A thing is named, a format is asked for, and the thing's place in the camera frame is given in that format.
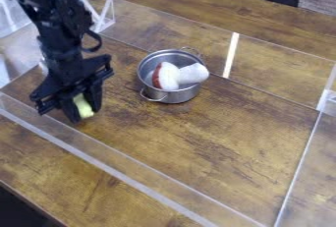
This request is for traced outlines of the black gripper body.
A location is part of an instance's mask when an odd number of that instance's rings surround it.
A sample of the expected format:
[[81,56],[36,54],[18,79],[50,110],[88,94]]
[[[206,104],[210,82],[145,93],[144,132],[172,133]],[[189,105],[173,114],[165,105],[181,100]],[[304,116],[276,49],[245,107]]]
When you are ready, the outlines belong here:
[[74,47],[58,52],[41,47],[46,66],[46,76],[40,86],[30,93],[30,101],[42,115],[60,108],[60,99],[72,98],[82,93],[89,85],[104,83],[113,75],[112,56],[102,54],[84,59],[81,49]]

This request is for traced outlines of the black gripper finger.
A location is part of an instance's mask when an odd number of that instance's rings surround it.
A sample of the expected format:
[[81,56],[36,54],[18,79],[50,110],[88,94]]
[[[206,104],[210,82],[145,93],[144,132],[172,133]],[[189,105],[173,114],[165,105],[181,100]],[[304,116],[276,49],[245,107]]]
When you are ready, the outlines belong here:
[[84,97],[92,107],[92,110],[98,112],[102,105],[102,84],[96,83],[89,85],[84,91]]
[[64,115],[72,123],[78,123],[81,120],[77,106],[73,102],[72,98],[61,98],[60,99],[60,108],[62,110]]

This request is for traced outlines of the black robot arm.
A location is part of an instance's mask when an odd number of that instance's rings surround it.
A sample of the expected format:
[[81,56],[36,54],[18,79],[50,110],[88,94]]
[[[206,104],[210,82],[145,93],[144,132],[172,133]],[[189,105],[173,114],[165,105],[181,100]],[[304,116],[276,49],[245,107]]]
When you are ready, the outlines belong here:
[[104,80],[113,75],[112,56],[102,54],[85,59],[84,53],[96,52],[100,47],[85,48],[82,37],[98,40],[101,36],[90,31],[90,11],[80,0],[14,0],[38,30],[41,55],[46,76],[30,93],[30,101],[40,114],[60,109],[68,120],[80,122],[77,100],[82,100],[92,112],[102,105]]

